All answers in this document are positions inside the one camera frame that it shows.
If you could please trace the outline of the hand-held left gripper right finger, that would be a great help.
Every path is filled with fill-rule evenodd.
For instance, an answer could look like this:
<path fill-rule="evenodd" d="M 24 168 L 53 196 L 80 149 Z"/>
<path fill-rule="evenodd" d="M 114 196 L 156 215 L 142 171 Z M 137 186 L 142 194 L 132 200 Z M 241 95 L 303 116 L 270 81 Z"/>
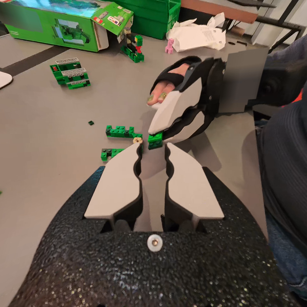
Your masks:
<path fill-rule="evenodd" d="M 201 230 L 205 220 L 225 215 L 198 161 L 172 143 L 165 145 L 166 174 L 164 231 Z"/>

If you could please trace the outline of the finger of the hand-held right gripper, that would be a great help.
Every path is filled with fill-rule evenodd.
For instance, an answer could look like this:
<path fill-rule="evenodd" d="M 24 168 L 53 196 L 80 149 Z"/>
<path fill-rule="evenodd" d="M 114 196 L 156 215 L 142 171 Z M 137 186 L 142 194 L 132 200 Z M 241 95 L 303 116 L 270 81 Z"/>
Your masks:
<path fill-rule="evenodd" d="M 205 121 L 202 110 L 190 108 L 177 118 L 170 128 L 164 130 L 164 142 L 178 143 L 188 139 Z"/>
<path fill-rule="evenodd" d="M 197 79 L 185 91 L 173 90 L 162 103 L 156 103 L 151 107 L 156 111 L 149 126 L 148 133 L 154 135 L 167 128 L 181 117 L 189 107 L 194 107 L 200 99 L 202 91 L 201 78 Z"/>

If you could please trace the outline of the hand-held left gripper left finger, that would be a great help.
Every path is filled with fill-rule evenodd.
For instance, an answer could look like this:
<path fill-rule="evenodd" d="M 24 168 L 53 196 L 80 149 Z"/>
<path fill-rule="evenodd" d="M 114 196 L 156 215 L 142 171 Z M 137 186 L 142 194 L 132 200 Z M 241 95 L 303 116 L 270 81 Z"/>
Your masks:
<path fill-rule="evenodd" d="M 108 220 L 112 226 L 124 220 L 134 230 L 143 211 L 141 159 L 142 144 L 134 143 L 106 164 L 85 218 Z"/>

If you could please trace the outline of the two-tone green brick piece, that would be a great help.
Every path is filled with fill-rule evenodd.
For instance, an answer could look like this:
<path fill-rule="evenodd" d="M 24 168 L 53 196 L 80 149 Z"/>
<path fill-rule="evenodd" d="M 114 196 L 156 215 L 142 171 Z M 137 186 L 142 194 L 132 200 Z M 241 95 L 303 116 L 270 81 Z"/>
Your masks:
<path fill-rule="evenodd" d="M 118 149 L 118 148 L 102 148 L 101 150 L 101 160 L 103 162 L 108 161 L 109 159 L 112 159 L 117 154 L 122 152 L 124 149 Z"/>

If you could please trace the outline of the bright green brick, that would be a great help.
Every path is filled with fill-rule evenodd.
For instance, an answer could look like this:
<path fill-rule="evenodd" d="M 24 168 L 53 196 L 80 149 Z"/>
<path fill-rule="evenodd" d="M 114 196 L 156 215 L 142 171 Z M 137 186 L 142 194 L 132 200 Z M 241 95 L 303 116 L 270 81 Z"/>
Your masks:
<path fill-rule="evenodd" d="M 148 150 L 161 148 L 163 146 L 163 132 L 148 136 Z"/>

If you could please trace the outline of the green angled brick assembly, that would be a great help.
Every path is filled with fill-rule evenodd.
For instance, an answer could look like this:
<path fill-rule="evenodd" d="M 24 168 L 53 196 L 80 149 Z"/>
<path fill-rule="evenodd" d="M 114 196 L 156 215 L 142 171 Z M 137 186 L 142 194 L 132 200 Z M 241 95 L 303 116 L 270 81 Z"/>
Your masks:
<path fill-rule="evenodd" d="M 135 133 L 133 126 L 130 126 L 126 129 L 125 126 L 112 127 L 111 125 L 107 125 L 105 133 L 107 137 L 113 138 L 143 138 L 142 134 Z"/>

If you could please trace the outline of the person's right forearm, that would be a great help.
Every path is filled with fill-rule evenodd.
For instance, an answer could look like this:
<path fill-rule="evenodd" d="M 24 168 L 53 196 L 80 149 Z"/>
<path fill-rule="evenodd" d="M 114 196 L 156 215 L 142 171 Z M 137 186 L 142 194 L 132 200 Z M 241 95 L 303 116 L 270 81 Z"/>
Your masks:
<path fill-rule="evenodd" d="M 307 61 L 307 35 L 295 40 L 287 48 L 271 53 L 267 56 L 264 68 L 279 64 L 306 64 Z"/>

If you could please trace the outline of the grey desk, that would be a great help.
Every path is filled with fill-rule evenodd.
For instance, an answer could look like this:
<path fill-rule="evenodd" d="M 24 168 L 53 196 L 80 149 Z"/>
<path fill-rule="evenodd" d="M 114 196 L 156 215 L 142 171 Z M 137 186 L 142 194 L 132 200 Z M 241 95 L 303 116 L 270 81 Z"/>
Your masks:
<path fill-rule="evenodd" d="M 102 165 L 102 148 L 126 148 L 108 139 L 106 125 L 134 126 L 148 138 L 154 110 L 146 105 L 160 72 L 188 55 L 227 58 L 260 47 L 227 33 L 226 48 L 164 52 L 165 41 L 143 37 L 143 63 L 119 52 L 117 39 L 99 53 L 69 49 L 13 77 L 1 89 L 1 306 L 8 306 L 29 270 L 36 248 L 67 199 Z M 1 68 L 52 46 L 1 37 Z M 78 58 L 91 85 L 59 85 L 50 65 Z"/>

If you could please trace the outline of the person's right hand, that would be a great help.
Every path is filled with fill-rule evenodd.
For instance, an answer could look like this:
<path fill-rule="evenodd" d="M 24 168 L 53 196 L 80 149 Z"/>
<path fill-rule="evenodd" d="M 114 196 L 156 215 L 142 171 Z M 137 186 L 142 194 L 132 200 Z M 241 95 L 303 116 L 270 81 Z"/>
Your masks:
<path fill-rule="evenodd" d="M 169 73 L 175 75 L 181 75 L 184 77 L 189 66 L 190 66 L 189 64 L 183 63 L 181 66 L 173 70 L 170 70 Z M 150 96 L 148 97 L 147 105 L 151 106 L 156 103 L 162 103 L 166 98 L 166 96 L 174 89 L 175 89 L 174 84 L 166 80 L 157 83 L 155 88 L 152 90 Z"/>

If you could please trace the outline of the white paper bag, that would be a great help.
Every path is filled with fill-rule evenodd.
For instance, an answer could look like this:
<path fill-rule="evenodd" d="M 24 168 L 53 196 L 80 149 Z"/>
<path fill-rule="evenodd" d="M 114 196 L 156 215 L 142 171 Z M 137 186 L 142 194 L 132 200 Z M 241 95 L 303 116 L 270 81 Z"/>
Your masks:
<path fill-rule="evenodd" d="M 176 22 L 166 33 L 167 39 L 173 39 L 176 52 L 200 47 L 221 50 L 226 45 L 226 31 L 218 28 L 225 22 L 224 12 L 211 17 L 206 25 L 196 24 L 197 19 Z"/>

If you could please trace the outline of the small brick figure scene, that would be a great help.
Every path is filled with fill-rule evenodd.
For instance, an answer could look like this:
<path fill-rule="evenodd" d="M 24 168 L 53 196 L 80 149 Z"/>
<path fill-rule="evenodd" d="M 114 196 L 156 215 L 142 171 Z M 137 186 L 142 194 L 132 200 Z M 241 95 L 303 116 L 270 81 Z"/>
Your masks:
<path fill-rule="evenodd" d="M 127 55 L 134 63 L 144 61 L 144 55 L 141 51 L 143 46 L 143 37 L 141 35 L 133 35 L 130 27 L 125 27 L 121 33 L 122 45 L 121 51 Z"/>

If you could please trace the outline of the brown wooden table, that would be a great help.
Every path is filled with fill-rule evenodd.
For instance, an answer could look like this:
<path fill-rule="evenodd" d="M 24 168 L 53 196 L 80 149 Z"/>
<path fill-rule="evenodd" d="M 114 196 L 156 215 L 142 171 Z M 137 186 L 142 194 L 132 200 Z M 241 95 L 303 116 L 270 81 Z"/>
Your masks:
<path fill-rule="evenodd" d="M 210 15 L 224 13 L 226 19 L 253 24 L 258 17 L 256 8 L 240 6 L 228 1 L 182 0 L 181 8 L 194 10 Z"/>

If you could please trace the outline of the green plastic bin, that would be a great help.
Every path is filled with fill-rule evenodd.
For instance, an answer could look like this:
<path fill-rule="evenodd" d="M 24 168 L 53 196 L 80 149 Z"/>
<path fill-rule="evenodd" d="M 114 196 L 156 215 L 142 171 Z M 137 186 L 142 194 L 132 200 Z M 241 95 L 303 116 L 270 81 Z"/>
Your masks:
<path fill-rule="evenodd" d="M 178 21 L 180 0 L 114 0 L 134 12 L 131 31 L 142 36 L 163 40 Z"/>

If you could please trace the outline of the person's torso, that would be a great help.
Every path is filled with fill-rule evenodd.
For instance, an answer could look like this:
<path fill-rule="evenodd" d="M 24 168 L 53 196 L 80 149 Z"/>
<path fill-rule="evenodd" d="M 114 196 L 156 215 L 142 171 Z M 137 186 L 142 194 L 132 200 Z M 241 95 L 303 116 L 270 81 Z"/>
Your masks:
<path fill-rule="evenodd" d="M 306 103 L 291 103 L 274 114 L 261 129 L 259 145 L 265 207 L 306 245 Z"/>

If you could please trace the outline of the green grey brick build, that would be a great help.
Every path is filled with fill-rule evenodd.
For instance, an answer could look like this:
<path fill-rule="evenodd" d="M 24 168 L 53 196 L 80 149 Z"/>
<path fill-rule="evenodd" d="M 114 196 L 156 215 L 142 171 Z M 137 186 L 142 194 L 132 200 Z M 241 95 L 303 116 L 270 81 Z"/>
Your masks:
<path fill-rule="evenodd" d="M 68 89 L 77 89 L 91 85 L 85 68 L 77 57 L 57 60 L 49 66 L 59 85 L 65 85 Z"/>

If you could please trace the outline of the person's leg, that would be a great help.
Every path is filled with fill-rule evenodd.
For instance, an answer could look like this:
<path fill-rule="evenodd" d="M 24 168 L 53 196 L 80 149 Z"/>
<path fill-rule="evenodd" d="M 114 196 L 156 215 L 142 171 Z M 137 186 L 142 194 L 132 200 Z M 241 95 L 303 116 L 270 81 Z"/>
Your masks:
<path fill-rule="evenodd" d="M 306 300 L 307 260 L 288 232 L 266 210 L 269 245 L 283 278 L 292 292 Z"/>

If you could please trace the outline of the green toy box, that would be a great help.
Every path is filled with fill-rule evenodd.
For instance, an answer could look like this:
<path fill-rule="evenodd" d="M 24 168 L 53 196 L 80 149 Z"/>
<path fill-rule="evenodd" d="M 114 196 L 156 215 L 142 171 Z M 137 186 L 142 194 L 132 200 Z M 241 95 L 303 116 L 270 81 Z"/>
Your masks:
<path fill-rule="evenodd" d="M 98 52 L 118 42 L 134 12 L 115 2 L 86 0 L 1 1 L 1 22 L 16 39 Z"/>

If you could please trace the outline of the black tape strip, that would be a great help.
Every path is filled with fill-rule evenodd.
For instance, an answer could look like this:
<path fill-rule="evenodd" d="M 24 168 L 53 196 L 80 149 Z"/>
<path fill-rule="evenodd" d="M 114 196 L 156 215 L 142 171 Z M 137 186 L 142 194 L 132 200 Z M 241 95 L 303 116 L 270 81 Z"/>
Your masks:
<path fill-rule="evenodd" d="M 21 61 L 18 61 L 16 63 L 13 63 L 9 66 L 6 66 L 4 68 L 0 68 L 1 72 L 8 73 L 11 76 L 17 76 L 22 72 L 25 72 L 49 59 L 54 58 L 55 56 L 60 55 L 61 53 L 69 50 L 68 47 L 62 47 L 62 46 L 53 46 L 50 47 L 44 51 L 41 51 L 35 55 L 32 55 L 26 59 L 23 59 Z"/>

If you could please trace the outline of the white book stand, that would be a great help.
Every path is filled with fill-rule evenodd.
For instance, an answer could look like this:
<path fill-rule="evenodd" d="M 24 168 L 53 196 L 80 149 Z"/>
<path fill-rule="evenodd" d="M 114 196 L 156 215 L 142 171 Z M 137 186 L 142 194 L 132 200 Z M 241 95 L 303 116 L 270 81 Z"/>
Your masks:
<path fill-rule="evenodd" d="M 6 72 L 0 71 L 0 89 L 8 86 L 12 82 L 13 82 L 12 75 Z"/>

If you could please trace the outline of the black metal table frame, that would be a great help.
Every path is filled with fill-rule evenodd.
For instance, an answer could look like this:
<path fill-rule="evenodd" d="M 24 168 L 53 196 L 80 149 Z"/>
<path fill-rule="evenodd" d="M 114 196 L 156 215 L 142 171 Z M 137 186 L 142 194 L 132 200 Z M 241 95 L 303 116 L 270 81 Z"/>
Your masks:
<path fill-rule="evenodd" d="M 250 39 L 253 45 L 271 50 L 289 45 L 306 34 L 306 1 L 261 1 L 272 7 L 258 7 L 253 24 L 233 22 L 231 32 Z"/>

